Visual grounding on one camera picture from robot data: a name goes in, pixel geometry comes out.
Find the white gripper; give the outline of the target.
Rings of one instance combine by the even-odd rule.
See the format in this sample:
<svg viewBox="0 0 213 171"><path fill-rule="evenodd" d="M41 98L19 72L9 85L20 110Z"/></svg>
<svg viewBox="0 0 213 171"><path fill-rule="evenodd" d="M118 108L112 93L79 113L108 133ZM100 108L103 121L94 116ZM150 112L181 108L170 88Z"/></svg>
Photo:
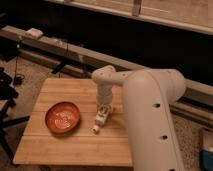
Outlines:
<svg viewBox="0 0 213 171"><path fill-rule="evenodd" d="M97 85L97 112L102 112L102 105L108 105L109 114L113 113L114 108L111 105L113 95L111 85Z"/></svg>

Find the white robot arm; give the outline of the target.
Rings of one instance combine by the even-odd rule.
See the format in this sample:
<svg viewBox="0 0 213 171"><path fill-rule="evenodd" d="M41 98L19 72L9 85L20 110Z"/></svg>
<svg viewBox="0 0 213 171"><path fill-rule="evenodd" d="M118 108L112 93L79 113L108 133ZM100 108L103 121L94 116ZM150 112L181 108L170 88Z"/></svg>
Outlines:
<svg viewBox="0 0 213 171"><path fill-rule="evenodd" d="M112 87L122 87L122 106L134 171L185 171L169 105L186 90L175 69L118 72L111 65L92 73L97 103L112 102Z"/></svg>

